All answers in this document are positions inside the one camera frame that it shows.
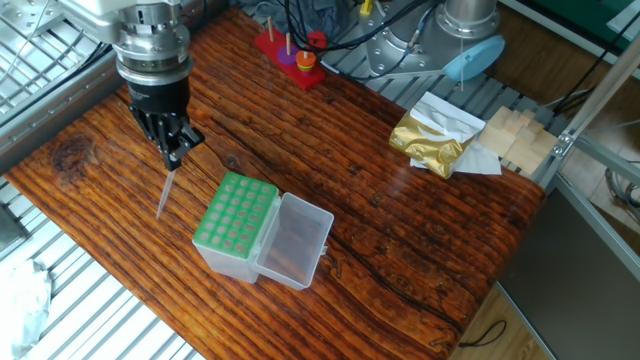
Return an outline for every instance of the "wood grain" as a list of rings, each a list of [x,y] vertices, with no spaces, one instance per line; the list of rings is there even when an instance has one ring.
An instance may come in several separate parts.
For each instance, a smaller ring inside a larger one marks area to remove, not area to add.
[[[126,89],[6,178],[206,358],[446,359],[544,198],[533,182],[408,167],[404,110],[328,74],[300,91],[236,10],[194,36],[189,112],[206,136],[166,176]],[[213,273],[191,237],[227,171],[335,215],[311,288]]]

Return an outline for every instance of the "black wire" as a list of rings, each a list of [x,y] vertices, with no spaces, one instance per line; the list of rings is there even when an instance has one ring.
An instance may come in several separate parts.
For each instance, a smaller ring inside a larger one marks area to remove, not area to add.
[[[351,49],[354,46],[357,47],[367,41],[369,41],[372,37],[374,37],[378,32],[380,32],[382,29],[396,23],[398,20],[400,20],[401,18],[403,18],[405,15],[407,15],[408,13],[410,13],[411,11],[413,11],[415,8],[417,8],[418,6],[422,5],[424,3],[423,0],[414,0],[411,3],[409,3],[407,6],[405,6],[402,10],[400,10],[399,12],[397,12],[395,15],[393,15],[389,20],[383,22],[382,24],[380,24],[377,28],[375,28],[373,31],[357,38],[357,39],[353,39],[351,41],[348,41],[346,43],[343,44],[338,44],[335,46],[329,46],[326,47],[324,49],[322,48],[318,48],[313,46],[313,44],[309,44],[307,39],[304,39],[303,36],[301,34],[298,34],[295,30],[295,28],[293,27],[293,24],[291,22],[291,9],[290,9],[290,0],[284,0],[284,10],[285,10],[285,14],[286,14],[286,18],[287,18],[287,27],[289,29],[289,32],[293,35],[292,37],[292,42],[294,43],[294,45],[296,45],[296,47],[298,47],[298,49],[304,50],[304,51],[312,51],[312,52],[318,52],[318,51],[335,51],[335,50],[342,50],[342,49]],[[300,42],[306,46],[301,46],[297,40],[301,40]]]
[[[424,29],[424,25],[427,23],[427,21],[429,20],[429,18],[431,17],[431,14],[433,14],[435,11],[435,7],[438,6],[438,4],[440,4],[440,1],[436,1],[435,3],[433,3],[433,5],[427,9],[427,12],[425,13],[425,15],[423,15],[422,19],[420,19],[420,23],[417,25],[417,31],[421,31]],[[411,52],[411,50],[409,48],[407,48],[407,50],[404,52],[404,54],[402,55],[402,58],[400,58],[400,60],[393,65],[391,68],[389,68],[387,71],[375,75],[375,76],[368,76],[368,77],[358,77],[358,76],[351,76],[348,74],[345,74],[343,72],[339,72],[342,76],[351,79],[351,80],[373,80],[373,79],[379,79],[383,76],[389,75],[390,73],[392,73],[393,71],[395,71],[400,64],[402,64],[402,62],[404,61],[404,59],[407,58],[407,56],[409,56],[409,53]]]
[[[302,5],[300,4],[300,0],[298,0],[298,17],[300,18],[300,26],[302,27],[302,36],[303,39],[307,39],[309,35],[307,34],[307,26],[304,24],[304,16],[302,16]]]
[[[595,86],[591,87],[590,89],[587,89],[587,91],[583,93],[571,96],[568,100],[565,100],[564,106],[570,106],[577,102],[583,102],[589,97],[591,92],[593,92],[593,89],[595,89]]]
[[[640,11],[638,11],[638,13],[636,13],[633,18],[631,18],[631,20],[627,23],[627,25],[625,25],[622,30],[620,30],[620,32],[618,33],[618,35],[616,35],[616,37],[611,41],[611,46],[615,46],[615,44],[618,42],[618,40],[620,40],[620,38],[622,38],[622,35],[624,35],[625,31],[627,31],[627,29],[629,29],[629,27],[631,25],[633,25],[633,23],[640,17]],[[608,49],[605,49],[602,54],[600,54],[600,57],[593,63],[593,65],[591,65],[591,68],[589,68],[589,70],[587,70],[587,72],[584,74],[584,76],[580,79],[580,81],[578,81],[576,83],[576,85],[567,93],[567,95],[565,95],[562,100],[560,100],[560,102],[553,108],[553,113],[554,115],[558,115],[560,114],[560,112],[563,111],[563,107],[564,107],[564,103],[567,101],[567,99],[569,99],[571,97],[571,94],[573,94],[574,92],[576,92],[576,90],[580,87],[580,85],[582,85],[582,83],[587,80],[587,78],[589,77],[589,75],[591,75],[591,73],[593,73],[593,71],[596,69],[596,67],[598,67],[598,65],[600,65],[600,63],[602,62],[602,60],[604,59],[604,57],[609,53]]]
[[[277,1],[277,2],[278,2],[278,4],[279,4],[280,6],[282,6],[282,8],[284,9],[284,4],[282,3],[282,1],[280,1],[280,0],[276,0],[276,1]],[[296,19],[295,17],[293,17],[293,18],[292,18],[292,20],[293,20],[293,21],[295,21],[295,23],[296,23],[296,27],[298,28],[298,31],[300,32],[300,34],[305,33],[305,30],[304,30],[304,28],[302,28],[302,26],[301,26],[301,25],[300,25],[300,23],[298,22],[298,19]]]
[[[494,337],[490,341],[487,341],[487,342],[484,342],[484,343],[481,344],[480,341],[482,341],[482,339],[484,339],[487,335],[489,335],[491,330],[493,330],[493,328],[495,328],[499,324],[503,324],[502,330],[500,330],[500,333],[498,335],[496,335],[496,337]],[[507,330],[507,321],[506,320],[496,321],[496,322],[493,323],[493,325],[491,325],[489,327],[489,329],[487,329],[487,331],[484,332],[484,334],[482,334],[482,336],[480,336],[480,338],[478,340],[473,341],[473,342],[468,342],[468,343],[460,343],[460,344],[458,344],[458,347],[461,347],[461,348],[465,348],[465,347],[481,347],[481,346],[489,345],[489,344],[495,342],[496,340],[498,340],[500,338],[500,336],[502,336],[502,334],[504,334],[505,330]]]

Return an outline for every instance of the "white cloth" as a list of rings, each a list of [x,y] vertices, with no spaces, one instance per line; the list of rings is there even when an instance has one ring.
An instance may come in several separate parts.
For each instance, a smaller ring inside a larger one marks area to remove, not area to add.
[[[51,279],[28,260],[0,280],[0,359],[20,359],[40,340],[51,306]]]

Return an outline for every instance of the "wooden peg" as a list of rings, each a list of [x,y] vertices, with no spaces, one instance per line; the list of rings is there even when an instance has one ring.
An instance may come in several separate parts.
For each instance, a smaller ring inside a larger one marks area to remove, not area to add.
[[[273,22],[271,21],[271,16],[267,18],[267,26],[269,27],[269,40],[273,42]]]

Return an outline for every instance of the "plastic box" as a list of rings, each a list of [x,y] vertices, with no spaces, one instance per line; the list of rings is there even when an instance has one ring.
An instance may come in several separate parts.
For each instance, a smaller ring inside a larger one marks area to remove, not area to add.
[[[254,283],[259,274],[311,285],[333,215],[258,180],[227,173],[193,243],[212,270]]]

